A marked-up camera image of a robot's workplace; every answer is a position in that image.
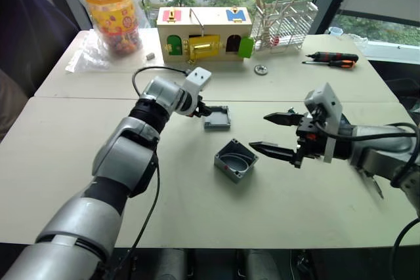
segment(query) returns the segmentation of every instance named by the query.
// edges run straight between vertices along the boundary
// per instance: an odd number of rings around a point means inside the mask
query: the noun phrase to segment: white table
[[[93,157],[132,100],[32,98],[0,145],[0,241],[33,243],[57,209],[91,180]],[[200,119],[173,114],[158,146],[161,196],[141,247],[336,248],[392,245],[415,211],[404,193],[378,178],[385,200],[346,161],[305,159],[302,169],[259,154],[238,185],[213,166],[231,138],[296,145],[294,127],[263,120],[302,102],[225,102],[227,132],[205,132]],[[410,121],[395,103],[344,103],[354,124]],[[154,198],[128,202],[118,247],[131,246]],[[403,244],[419,242],[420,226]]]
[[[134,70],[142,66],[163,65],[157,29],[145,29],[140,33],[143,50],[114,62],[111,70],[68,73],[65,67],[88,34],[81,31],[35,96],[136,99],[131,86]],[[303,60],[310,60],[306,54],[319,50],[355,53],[360,59],[353,70],[301,64]],[[146,62],[144,56],[149,52],[154,52],[156,59]],[[253,68],[257,64],[264,64],[269,73],[256,75]],[[171,66],[190,67],[187,63]],[[213,73],[206,100],[302,101],[309,91],[328,81],[342,102],[398,101],[353,42],[331,35],[309,35],[302,50],[290,49],[283,54],[260,52],[243,62],[198,62],[197,66]],[[181,75],[170,71],[145,71],[138,76],[139,88],[143,89],[159,73],[174,81],[183,80]]]

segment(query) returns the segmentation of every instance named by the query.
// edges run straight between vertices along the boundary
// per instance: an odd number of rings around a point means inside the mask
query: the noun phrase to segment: dish rack
[[[284,52],[289,47],[301,49],[318,12],[310,1],[280,1],[276,8],[257,6],[251,37],[254,51]]]

